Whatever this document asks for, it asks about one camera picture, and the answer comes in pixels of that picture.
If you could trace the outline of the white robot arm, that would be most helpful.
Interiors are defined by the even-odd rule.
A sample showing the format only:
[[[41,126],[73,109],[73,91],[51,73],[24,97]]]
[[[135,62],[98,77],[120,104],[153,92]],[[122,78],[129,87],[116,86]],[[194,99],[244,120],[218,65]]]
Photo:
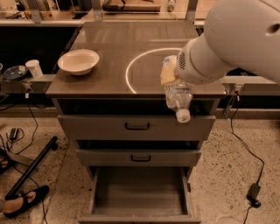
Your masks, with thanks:
[[[204,32],[164,59],[161,84],[201,85],[241,68],[280,83],[280,0],[219,0]]]

